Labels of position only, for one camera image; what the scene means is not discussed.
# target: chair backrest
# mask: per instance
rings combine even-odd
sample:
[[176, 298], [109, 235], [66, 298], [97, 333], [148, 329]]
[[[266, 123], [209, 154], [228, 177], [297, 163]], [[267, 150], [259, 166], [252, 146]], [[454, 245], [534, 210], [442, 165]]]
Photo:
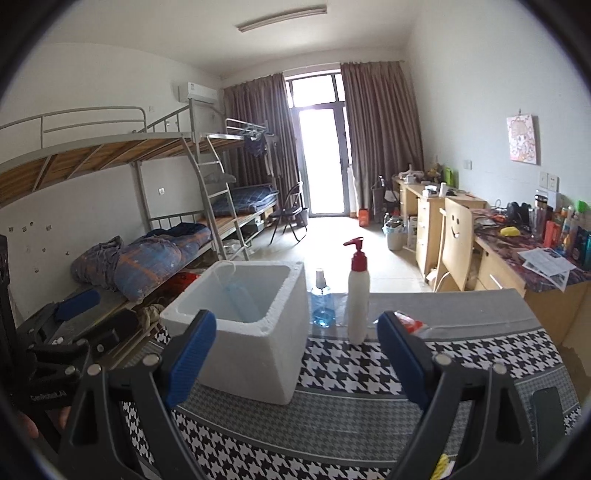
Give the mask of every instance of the chair backrest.
[[445, 243], [441, 260], [463, 291], [472, 262], [474, 219], [470, 209], [449, 198], [445, 199], [445, 211]]
[[[285, 195], [285, 201], [283, 202], [284, 209], [295, 207], [298, 204], [298, 202], [300, 202], [300, 200], [301, 200], [300, 196], [302, 194], [302, 185], [303, 185], [303, 182], [300, 180], [292, 188], [290, 188], [290, 191], [287, 192], [287, 195]], [[290, 204], [290, 197], [292, 197], [292, 196], [294, 197], [294, 200]]]

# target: yellow object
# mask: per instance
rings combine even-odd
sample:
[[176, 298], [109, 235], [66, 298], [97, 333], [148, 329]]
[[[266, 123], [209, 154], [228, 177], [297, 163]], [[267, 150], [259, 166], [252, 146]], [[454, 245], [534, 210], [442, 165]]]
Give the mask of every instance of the yellow object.
[[499, 232], [502, 236], [519, 236], [521, 232], [517, 227], [514, 226], [506, 226], [505, 228], [501, 228]]
[[435, 471], [431, 476], [431, 480], [439, 480], [449, 465], [449, 457], [444, 453], [439, 457]]

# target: black chair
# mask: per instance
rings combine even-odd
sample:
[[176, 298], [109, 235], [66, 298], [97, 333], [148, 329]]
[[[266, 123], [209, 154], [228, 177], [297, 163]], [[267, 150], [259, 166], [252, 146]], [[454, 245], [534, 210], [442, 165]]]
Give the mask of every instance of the black chair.
[[287, 195], [285, 196], [285, 201], [283, 202], [283, 208], [282, 209], [277, 209], [275, 210], [275, 212], [273, 212], [272, 214], [269, 215], [270, 218], [273, 218], [273, 220], [276, 220], [275, 223], [275, 229], [273, 230], [273, 236], [271, 237], [271, 241], [269, 242], [269, 245], [271, 245], [273, 243], [273, 239], [275, 238], [275, 233], [277, 232], [277, 227], [279, 227], [279, 224], [281, 223], [281, 219], [284, 218], [286, 219], [287, 223], [285, 224], [285, 227], [283, 229], [283, 233], [285, 233], [285, 231], [287, 230], [287, 226], [289, 225], [291, 228], [292, 233], [294, 234], [295, 239], [299, 242], [301, 242], [301, 240], [304, 238], [304, 236], [306, 236], [308, 234], [308, 227], [306, 227], [304, 225], [304, 228], [306, 229], [306, 234], [302, 237], [302, 238], [297, 238], [296, 235], [296, 231], [293, 228], [293, 225], [291, 224], [291, 218], [295, 217], [296, 215], [299, 215], [303, 208], [301, 206], [301, 194], [302, 194], [302, 182], [299, 181], [298, 183], [296, 183], [292, 188], [290, 188], [290, 191], [287, 192]]

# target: red pump nozzle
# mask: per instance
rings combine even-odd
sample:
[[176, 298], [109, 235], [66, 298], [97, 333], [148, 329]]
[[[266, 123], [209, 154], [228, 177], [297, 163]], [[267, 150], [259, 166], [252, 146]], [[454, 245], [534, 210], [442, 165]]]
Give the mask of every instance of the red pump nozzle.
[[365, 254], [361, 251], [363, 247], [363, 237], [359, 236], [357, 238], [353, 238], [348, 242], [345, 242], [343, 245], [354, 245], [357, 247], [357, 251], [353, 255], [353, 259], [351, 260], [351, 270], [356, 272], [364, 272], [368, 269], [368, 258]]

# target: air conditioner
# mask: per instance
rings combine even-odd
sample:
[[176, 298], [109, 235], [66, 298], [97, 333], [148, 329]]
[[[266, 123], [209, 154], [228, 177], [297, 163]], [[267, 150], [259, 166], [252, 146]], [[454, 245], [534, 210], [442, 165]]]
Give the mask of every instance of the air conditioner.
[[189, 99], [213, 105], [217, 102], [217, 91], [197, 83], [187, 82], [178, 86], [178, 101], [188, 103]]

